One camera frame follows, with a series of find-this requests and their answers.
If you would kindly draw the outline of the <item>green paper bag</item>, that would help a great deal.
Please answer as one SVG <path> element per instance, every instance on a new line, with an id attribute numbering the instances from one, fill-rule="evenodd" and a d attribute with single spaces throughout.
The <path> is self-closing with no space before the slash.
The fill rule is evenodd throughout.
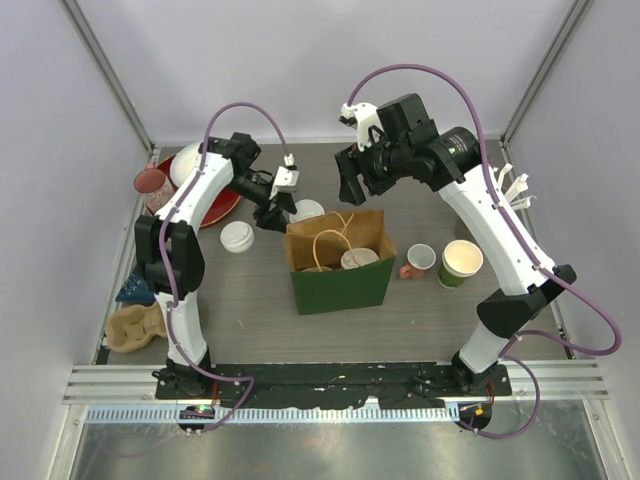
<path id="1" fill-rule="evenodd" d="M 329 212 L 290 224 L 284 251 L 301 315 L 382 305 L 397 255 L 382 210 Z"/>

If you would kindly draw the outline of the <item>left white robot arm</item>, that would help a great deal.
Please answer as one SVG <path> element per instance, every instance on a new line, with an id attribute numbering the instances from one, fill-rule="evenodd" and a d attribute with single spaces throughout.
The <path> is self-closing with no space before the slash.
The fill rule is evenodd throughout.
<path id="1" fill-rule="evenodd" d="M 183 152 L 194 159 L 193 168 L 165 206 L 135 224 L 137 264 L 168 335 L 166 365 L 153 374 L 162 399 L 203 398 L 216 380 L 197 305 L 205 274 L 198 232 L 214 200 L 230 189 L 254 203 L 257 227 L 280 233 L 288 225 L 286 214 L 297 211 L 292 193 L 299 170 L 290 152 L 275 173 L 253 169 L 261 149 L 248 134 L 210 137 Z"/>

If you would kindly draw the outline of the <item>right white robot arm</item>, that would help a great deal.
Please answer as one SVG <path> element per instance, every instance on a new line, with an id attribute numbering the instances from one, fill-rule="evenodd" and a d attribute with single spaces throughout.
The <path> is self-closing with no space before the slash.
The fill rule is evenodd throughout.
<path id="1" fill-rule="evenodd" d="M 536 242 L 483 170 L 482 143 L 464 127 L 444 133 L 416 93 L 376 107 L 343 105 L 339 120 L 356 141 L 336 153 L 341 201 L 359 206 L 410 177 L 437 193 L 466 225 L 498 279 L 498 289 L 477 308 L 479 323 L 454 355 L 450 383 L 472 395 L 483 388 L 508 341 L 563 291 L 527 253 Z"/>

